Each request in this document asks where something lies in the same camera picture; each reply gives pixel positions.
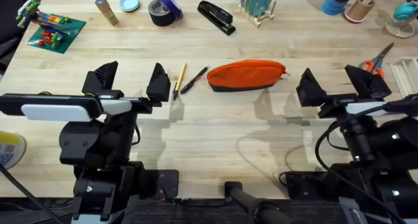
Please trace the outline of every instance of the lego figure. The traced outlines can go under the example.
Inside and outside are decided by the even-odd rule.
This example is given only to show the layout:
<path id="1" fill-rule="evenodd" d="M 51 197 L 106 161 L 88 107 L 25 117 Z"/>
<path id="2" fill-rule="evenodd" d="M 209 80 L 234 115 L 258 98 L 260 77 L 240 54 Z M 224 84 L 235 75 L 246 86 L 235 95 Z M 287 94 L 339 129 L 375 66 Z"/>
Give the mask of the lego figure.
<path id="1" fill-rule="evenodd" d="M 52 48 L 57 48 L 63 40 L 63 36 L 54 29 L 54 26 L 68 22 L 69 18 L 66 16 L 51 15 L 41 12 L 38 9 L 39 5 L 40 3 L 35 0 L 27 0 L 22 7 L 19 8 L 18 16 L 16 17 L 17 20 L 20 20 L 18 27 L 24 28 L 28 19 L 30 19 L 44 29 L 42 35 L 50 37 L 42 37 L 43 39 L 41 40 L 51 44 Z"/>

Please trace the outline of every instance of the plastic bottle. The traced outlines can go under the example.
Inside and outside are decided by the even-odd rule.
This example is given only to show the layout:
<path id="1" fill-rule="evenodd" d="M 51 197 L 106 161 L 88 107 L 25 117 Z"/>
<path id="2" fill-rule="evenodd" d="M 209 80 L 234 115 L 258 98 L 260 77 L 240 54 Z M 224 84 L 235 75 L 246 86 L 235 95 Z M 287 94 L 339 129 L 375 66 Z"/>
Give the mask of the plastic bottle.
<path id="1" fill-rule="evenodd" d="M 0 131 L 0 164 L 6 169 L 13 167 L 23 157 L 25 139 L 15 133 Z"/>

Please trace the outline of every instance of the lego baseplate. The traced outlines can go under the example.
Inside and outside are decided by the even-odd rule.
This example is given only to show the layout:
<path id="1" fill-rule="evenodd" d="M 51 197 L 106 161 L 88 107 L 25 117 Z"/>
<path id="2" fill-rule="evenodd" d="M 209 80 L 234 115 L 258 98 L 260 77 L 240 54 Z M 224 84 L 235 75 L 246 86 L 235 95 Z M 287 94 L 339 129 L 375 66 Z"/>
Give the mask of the lego baseplate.
<path id="1" fill-rule="evenodd" d="M 27 45 L 63 54 L 65 53 L 65 51 L 67 51 L 67 48 L 70 46 L 72 41 L 76 38 L 77 34 L 84 27 L 84 24 L 86 24 L 86 22 L 69 18 L 68 21 L 64 24 L 54 25 L 54 29 L 57 30 L 63 36 L 63 41 L 61 41 L 57 48 L 52 48 L 52 45 L 48 44 L 47 42 L 44 42 L 44 46 L 37 44 L 39 38 L 45 37 L 41 34 L 41 32 L 44 30 L 41 27 L 39 27 L 38 30 L 32 35 L 32 37 L 27 42 Z"/>

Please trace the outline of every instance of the black stapler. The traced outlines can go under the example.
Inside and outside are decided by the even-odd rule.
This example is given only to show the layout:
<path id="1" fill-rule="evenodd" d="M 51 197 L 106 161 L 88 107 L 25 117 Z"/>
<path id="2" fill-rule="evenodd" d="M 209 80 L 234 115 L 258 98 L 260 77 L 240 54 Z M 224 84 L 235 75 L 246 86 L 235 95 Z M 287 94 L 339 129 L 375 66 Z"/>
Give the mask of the black stapler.
<path id="1" fill-rule="evenodd" d="M 197 10 L 225 34 L 230 35 L 235 32 L 235 27 L 231 25 L 233 16 L 222 8 L 207 1 L 202 1 L 199 3 Z"/>

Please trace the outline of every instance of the scissors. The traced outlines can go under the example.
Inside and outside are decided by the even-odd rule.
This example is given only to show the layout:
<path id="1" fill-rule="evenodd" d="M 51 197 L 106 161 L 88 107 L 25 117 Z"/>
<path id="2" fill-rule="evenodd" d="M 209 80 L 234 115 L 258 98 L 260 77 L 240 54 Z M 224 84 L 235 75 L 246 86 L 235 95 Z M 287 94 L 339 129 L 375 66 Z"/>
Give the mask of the scissors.
<path id="1" fill-rule="evenodd" d="M 362 65 L 363 70 L 371 72 L 373 74 L 378 74 L 382 78 L 385 77 L 385 73 L 381 69 L 381 65 L 383 64 L 383 58 L 385 58 L 386 54 L 392 49 L 394 42 L 388 47 L 386 47 L 377 57 L 372 59 L 371 61 L 365 61 Z"/>

